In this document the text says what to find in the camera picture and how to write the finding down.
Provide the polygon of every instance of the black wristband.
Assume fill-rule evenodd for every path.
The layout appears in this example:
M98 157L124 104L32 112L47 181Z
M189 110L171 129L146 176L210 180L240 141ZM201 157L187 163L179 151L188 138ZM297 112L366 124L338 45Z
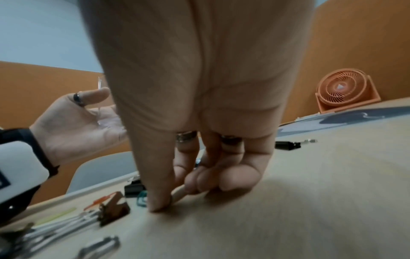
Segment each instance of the black wristband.
M50 177L59 172L60 166L53 166L48 160L33 133L28 128L17 128L0 131L0 144L9 143L13 141L22 141L29 144L38 160L48 170Z

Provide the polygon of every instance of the silver ring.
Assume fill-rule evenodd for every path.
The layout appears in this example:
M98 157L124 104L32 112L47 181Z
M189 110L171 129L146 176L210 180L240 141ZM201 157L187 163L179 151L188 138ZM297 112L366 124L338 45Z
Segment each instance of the silver ring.
M197 131L178 132L176 134L176 141L178 143L185 143L196 138L197 134Z
M221 135L221 142L230 145L230 146L236 146L237 144L242 142L241 137L235 137L235 136L224 136Z
M80 92L75 93L75 94L73 95L73 100L74 100L74 102L75 102L78 106L84 107L84 106L85 106L85 103L83 103L83 102L81 101L79 93L80 93Z

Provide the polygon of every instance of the hand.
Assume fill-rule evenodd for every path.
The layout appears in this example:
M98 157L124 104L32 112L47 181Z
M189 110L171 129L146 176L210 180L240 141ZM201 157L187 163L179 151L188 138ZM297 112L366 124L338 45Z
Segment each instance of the hand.
M108 88L79 93L85 105L102 102L109 95ZM111 122L111 126L101 126L99 121L106 125ZM92 155L126 139L115 105L86 109L74 102L73 94L58 98L30 130L54 166Z
M128 130L148 208L168 205L183 183L188 193L253 187L274 150L314 1L84 0L80 6ZM181 131L200 131L206 146L195 171L198 139L175 145ZM220 135L243 143L224 145Z

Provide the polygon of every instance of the brown clip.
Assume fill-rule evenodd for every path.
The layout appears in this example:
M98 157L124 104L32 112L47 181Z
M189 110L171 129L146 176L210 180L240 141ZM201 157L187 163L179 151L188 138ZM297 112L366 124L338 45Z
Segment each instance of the brown clip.
M100 204L100 226L103 227L108 225L111 222L129 214L130 208L126 201L118 204L122 198L124 198L123 194L121 192L116 192L106 205Z

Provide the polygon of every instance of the wooden table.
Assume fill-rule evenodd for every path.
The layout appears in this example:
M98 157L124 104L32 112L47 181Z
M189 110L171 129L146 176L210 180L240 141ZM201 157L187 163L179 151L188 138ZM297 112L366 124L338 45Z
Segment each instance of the wooden table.
M410 99L369 107L410 106ZM151 214L128 199L132 213L92 226L34 258L73 258L90 240L118 235L113 258L409 258L410 116L278 138L317 139L275 151L249 193L189 196ZM125 179L30 207L3 230L122 190Z

